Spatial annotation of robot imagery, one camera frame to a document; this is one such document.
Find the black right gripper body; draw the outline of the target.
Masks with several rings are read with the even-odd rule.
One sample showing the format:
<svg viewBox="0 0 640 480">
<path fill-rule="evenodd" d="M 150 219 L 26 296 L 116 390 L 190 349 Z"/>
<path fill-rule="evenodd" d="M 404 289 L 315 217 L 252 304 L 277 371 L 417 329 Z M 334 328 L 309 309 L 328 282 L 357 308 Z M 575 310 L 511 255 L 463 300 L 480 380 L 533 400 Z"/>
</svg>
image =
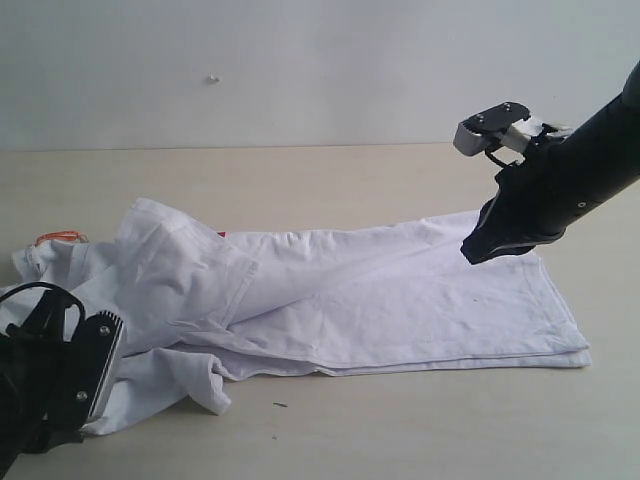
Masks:
<svg viewBox="0 0 640 480">
<path fill-rule="evenodd" d="M 496 176 L 493 208 L 526 238 L 557 238 L 586 213 L 639 180 L 637 127 L 581 127 L 531 149 Z"/>
</svg>

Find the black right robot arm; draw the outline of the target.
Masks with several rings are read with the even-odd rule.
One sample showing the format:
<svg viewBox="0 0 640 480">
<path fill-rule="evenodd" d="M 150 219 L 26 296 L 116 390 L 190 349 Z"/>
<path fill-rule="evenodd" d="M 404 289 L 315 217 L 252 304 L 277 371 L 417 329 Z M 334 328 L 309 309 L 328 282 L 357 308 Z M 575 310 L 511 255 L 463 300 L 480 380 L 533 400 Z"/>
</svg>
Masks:
<svg viewBox="0 0 640 480">
<path fill-rule="evenodd" d="M 461 121 L 453 145 L 484 154 L 500 170 L 496 195 L 481 208 L 461 252 L 477 265 L 528 253 L 560 239 L 567 228 L 639 179 L 639 72 L 575 130 L 542 123 L 517 129 L 532 116 L 504 102 Z"/>
</svg>

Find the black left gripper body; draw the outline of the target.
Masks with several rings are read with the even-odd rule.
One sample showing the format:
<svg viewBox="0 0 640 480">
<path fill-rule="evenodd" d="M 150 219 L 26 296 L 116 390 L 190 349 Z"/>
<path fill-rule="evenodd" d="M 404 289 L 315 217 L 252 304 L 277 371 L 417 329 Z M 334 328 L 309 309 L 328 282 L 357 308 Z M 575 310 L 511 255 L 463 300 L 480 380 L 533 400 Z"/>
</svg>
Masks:
<svg viewBox="0 0 640 480">
<path fill-rule="evenodd" d="M 1 296 L 6 302 L 26 290 L 43 293 L 20 324 L 9 323 L 1 334 L 1 453 L 40 454 L 84 441 L 79 431 L 56 431 L 47 420 L 68 342 L 64 340 L 66 310 L 86 317 L 82 302 L 54 284 L 23 284 Z"/>
</svg>

